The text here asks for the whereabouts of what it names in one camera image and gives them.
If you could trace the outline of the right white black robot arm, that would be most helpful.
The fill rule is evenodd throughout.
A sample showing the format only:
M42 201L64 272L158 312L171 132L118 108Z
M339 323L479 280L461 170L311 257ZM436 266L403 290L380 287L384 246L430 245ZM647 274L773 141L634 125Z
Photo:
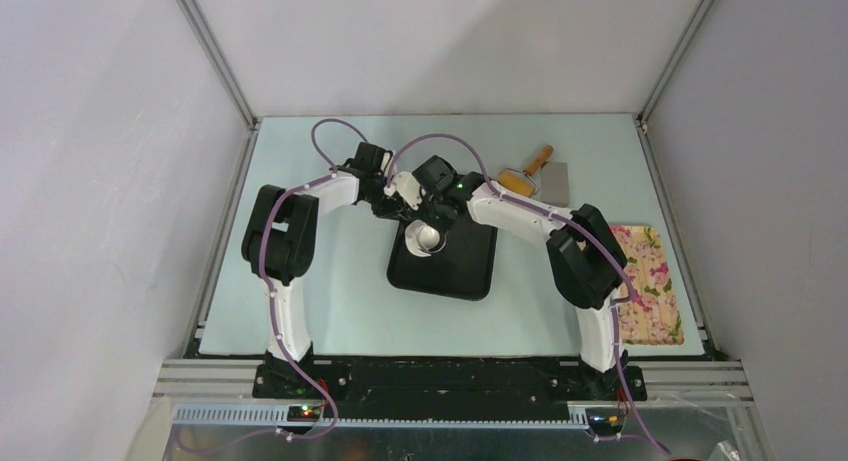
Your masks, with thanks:
M581 373L583 389L593 398L606 399L620 388L613 299L624 281L626 257L595 207L566 212L547 206L480 173L461 176L438 156L412 172L393 175L385 191L399 195L408 210L411 220L404 241L414 256L441 251L461 217L544 247L558 292L576 309L579 356L588 365Z

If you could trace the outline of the black baking tray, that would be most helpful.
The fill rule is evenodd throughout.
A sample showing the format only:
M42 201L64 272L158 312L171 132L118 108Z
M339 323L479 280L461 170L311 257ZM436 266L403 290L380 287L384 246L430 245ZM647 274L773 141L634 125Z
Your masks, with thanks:
M387 280L401 290L476 302L490 292L498 229L469 217L459 218L446 244L429 257L411 254L406 222L399 222L387 268Z

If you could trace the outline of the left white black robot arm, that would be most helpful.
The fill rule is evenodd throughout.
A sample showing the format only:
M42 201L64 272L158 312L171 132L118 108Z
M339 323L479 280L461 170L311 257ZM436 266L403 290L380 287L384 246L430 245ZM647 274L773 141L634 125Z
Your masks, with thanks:
M360 201L384 199L393 151L362 142L341 165L291 188L270 184L256 196L241 243L242 258L268 288L271 341L267 354L286 360L277 383L292 397L316 384L315 369L301 361L312 352L301 278L315 255L319 218Z

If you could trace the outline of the wooden dough roller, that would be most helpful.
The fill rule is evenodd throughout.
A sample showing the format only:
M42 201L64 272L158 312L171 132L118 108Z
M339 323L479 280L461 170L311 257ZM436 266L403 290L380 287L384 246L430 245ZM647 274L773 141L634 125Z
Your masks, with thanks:
M554 152L553 146L544 145L521 169L502 169L497 182L513 193L532 198L539 189L534 176L548 164Z

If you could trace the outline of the white dough ball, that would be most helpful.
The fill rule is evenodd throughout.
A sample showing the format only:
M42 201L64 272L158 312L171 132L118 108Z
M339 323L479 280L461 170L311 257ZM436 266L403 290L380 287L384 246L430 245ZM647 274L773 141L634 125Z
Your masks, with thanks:
M425 258L440 252L446 245L446 238L437 229L415 220L404 230L404 243L411 255Z

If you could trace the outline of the small round metal cup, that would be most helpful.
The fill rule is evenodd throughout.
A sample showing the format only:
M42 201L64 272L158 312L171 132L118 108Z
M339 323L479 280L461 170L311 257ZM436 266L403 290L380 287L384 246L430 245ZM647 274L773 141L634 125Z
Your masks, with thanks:
M435 228L424 225L418 229L416 244L427 255L441 251L445 243L446 241L443 239L442 234Z

